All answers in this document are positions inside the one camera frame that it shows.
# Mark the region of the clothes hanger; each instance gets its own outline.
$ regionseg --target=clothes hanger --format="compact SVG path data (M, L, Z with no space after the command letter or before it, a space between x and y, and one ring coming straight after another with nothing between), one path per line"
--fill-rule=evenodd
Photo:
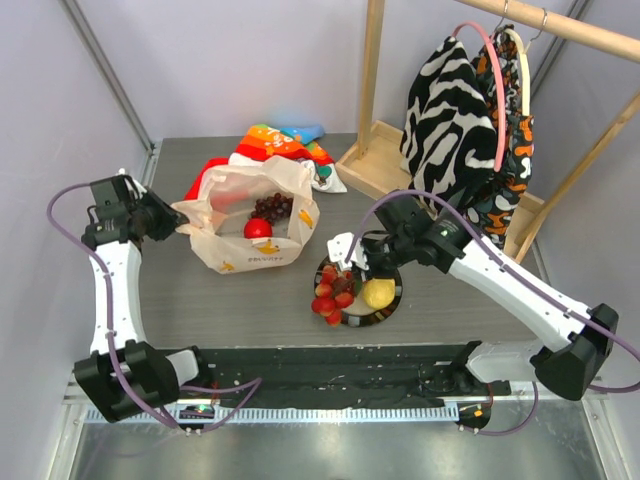
M529 116L531 106L531 76L529 74L529 59L527 50L522 43L522 38L511 28L505 28L504 33L511 37L518 49L518 61L520 62L520 76L522 77L522 115Z
M505 7L509 3L509 0L505 1ZM499 172L502 167L502 157L504 156L504 146L506 142L506 114L505 114L505 100L504 100L504 83L502 81L502 71L500 69L500 61L498 60L498 55L496 53L496 49L493 46L493 42L487 35L487 32L478 25L476 22L465 22L461 23L456 27L456 29L451 34L452 37L456 37L460 32L462 27L469 26L475 29L482 40L484 41L485 46L487 47L487 52L489 53L489 59L491 60L491 68L493 70L493 76L496 82L496 96L498 102L498 147L496 148L496 158L493 165L494 172Z
M495 28L493 29L493 31L495 32L498 28L500 28L500 25L502 25L502 22L504 22L505 17L507 16L507 11L509 10L509 0L504 0L504 10L502 11L502 18L500 19L500 21L498 22L498 25L495 26Z
M531 40L529 40L529 43L527 43L527 46L524 49L524 53L527 53L529 51L529 47L531 47L531 44L534 41L536 41L540 35L542 35L542 31L544 30L544 27L547 26L547 19L549 18L549 14L547 13L546 8L543 8L542 10L544 11L544 17L542 17L542 27L540 27L538 34L535 37L533 37Z

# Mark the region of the wooden clothes rack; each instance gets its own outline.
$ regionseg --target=wooden clothes rack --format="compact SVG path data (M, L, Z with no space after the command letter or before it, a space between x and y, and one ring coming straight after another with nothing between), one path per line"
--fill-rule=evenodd
M514 0L508 1L506 11L505 0L456 1L640 63L640 40L635 38L553 12L545 13L542 8ZM336 164L341 178L346 183L375 199L392 190L407 188L411 181L409 174L400 168L403 158L399 150L402 131L381 121L372 123L384 2L385 0L369 0L368 3L358 140ZM529 193L522 196L507 231L505 244L507 255L518 263L522 261L552 209L624 129L638 110L640 110L640 89L547 202Z

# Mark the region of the colorful cloth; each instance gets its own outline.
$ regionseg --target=colorful cloth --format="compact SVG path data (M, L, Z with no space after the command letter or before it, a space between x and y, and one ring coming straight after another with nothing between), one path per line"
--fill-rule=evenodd
M290 160L306 158L318 165L333 163L333 159L317 142L304 145L277 128L265 124L253 125L249 128L235 153L259 162L264 162L274 155L280 155Z
M503 249L507 229L531 178L533 156L533 116L522 115L518 49L504 29L494 33L493 44L500 60L507 116L504 159L500 171L467 203L466 216L496 245ZM471 62L486 100L493 125L498 125L496 85L486 47Z
M333 165L329 154L315 141L300 143L290 135L298 136L300 140L312 140L322 136L324 129L314 127L286 127L282 130L268 125L254 125L242 139L235 152L229 158L218 157L209 160L198 174L191 188L185 195L185 200L196 200L200 191L202 176L210 168L219 165L260 165L267 159L279 155L301 163L311 172L311 186L314 190L326 193L344 193L347 191Z
M315 139L324 136L322 125L312 125L310 127L282 127L280 131L293 138L303 145L313 142Z

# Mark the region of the pink hanger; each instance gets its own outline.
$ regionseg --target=pink hanger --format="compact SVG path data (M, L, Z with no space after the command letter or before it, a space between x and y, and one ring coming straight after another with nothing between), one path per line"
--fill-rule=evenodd
M502 70L500 69L500 62L498 61L498 55L496 49L493 47L491 39L487 35L487 32L478 25L476 22L461 23L453 31L452 36L458 35L460 29L464 26L473 27L481 36L489 52L489 58L491 59L491 67L493 69L493 76L496 82L496 94L498 96L498 148L496 149L496 160L493 165L493 170L499 172L502 167L502 157L504 156L504 145L506 142L506 120L505 120L505 103L504 103L504 83L502 82Z

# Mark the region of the fruit plate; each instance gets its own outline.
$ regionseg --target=fruit plate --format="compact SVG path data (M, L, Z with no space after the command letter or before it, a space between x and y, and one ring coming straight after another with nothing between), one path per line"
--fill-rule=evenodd
M329 257L325 257L316 270L316 274L313 279L314 290L322 280L322 269L326 265L334 265L329 261ZM400 299L402 298L402 277L400 276L400 272L397 270L395 272L394 281L396 283L395 297L389 305L385 308L381 308L380 310L374 310L364 302L362 295L358 293L355 297L355 301L349 307L342 310L342 321L340 323L348 327L369 327L389 318L391 314L396 311L398 305L400 305Z

